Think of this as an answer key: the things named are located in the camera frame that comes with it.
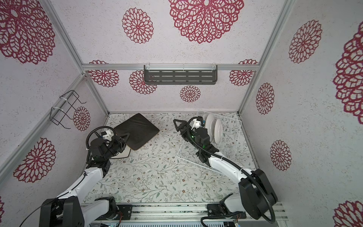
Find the white square plate black rim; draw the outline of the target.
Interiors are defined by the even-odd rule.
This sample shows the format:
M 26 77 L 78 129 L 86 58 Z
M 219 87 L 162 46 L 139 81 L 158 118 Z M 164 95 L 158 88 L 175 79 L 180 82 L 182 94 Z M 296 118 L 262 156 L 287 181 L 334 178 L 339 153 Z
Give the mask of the white square plate black rim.
M 113 156 L 112 159 L 125 159 L 128 158 L 131 152 L 131 148 L 126 146 L 123 152 L 119 152 L 117 155 Z

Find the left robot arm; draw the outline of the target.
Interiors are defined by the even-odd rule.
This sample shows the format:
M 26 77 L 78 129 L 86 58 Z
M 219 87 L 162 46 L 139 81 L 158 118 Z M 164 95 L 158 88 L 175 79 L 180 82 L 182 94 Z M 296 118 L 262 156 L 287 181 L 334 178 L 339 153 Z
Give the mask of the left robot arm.
M 130 134 L 114 135 L 110 140 L 98 136 L 86 139 L 89 152 L 88 165 L 65 192 L 54 199 L 47 199 L 40 208 L 41 227 L 86 227 L 99 217 L 116 219 L 120 215 L 115 198 L 112 196 L 96 199 L 91 205 L 81 206 L 90 190 L 106 176 L 111 166 L 110 159 L 126 148 Z

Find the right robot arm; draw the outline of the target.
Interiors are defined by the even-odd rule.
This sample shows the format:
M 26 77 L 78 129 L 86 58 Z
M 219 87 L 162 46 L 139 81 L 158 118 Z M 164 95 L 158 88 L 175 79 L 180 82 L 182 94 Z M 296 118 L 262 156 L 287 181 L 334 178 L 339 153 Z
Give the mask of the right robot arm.
M 203 164 L 238 185 L 237 194 L 229 194 L 219 204 L 207 205 L 209 214 L 201 218 L 201 224 L 206 219 L 243 218 L 246 214 L 255 220 L 264 218 L 270 224 L 276 222 L 273 206 L 278 197 L 261 169 L 241 167 L 223 155 L 211 144 L 201 116 L 192 117 L 189 121 L 174 119 L 173 123 L 184 141 L 196 148 L 196 156 Z

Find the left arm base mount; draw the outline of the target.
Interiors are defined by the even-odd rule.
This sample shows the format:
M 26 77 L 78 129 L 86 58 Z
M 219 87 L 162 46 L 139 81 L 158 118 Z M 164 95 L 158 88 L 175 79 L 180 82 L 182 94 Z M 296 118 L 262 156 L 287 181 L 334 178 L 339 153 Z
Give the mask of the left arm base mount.
M 133 205 L 118 204 L 117 212 L 111 218 L 107 218 L 105 215 L 96 219 L 96 221 L 124 221 L 130 220 L 133 210 Z

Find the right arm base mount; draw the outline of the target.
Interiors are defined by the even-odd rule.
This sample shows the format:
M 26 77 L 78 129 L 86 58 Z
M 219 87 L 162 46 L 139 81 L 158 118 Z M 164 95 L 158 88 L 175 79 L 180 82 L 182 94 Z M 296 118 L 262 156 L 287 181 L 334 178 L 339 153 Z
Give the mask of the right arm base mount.
M 207 204 L 207 213 L 208 217 L 232 218 L 232 219 L 247 218 L 246 212 L 239 211 L 238 214 L 232 215 L 233 212 L 228 211 L 224 205 L 219 203 Z

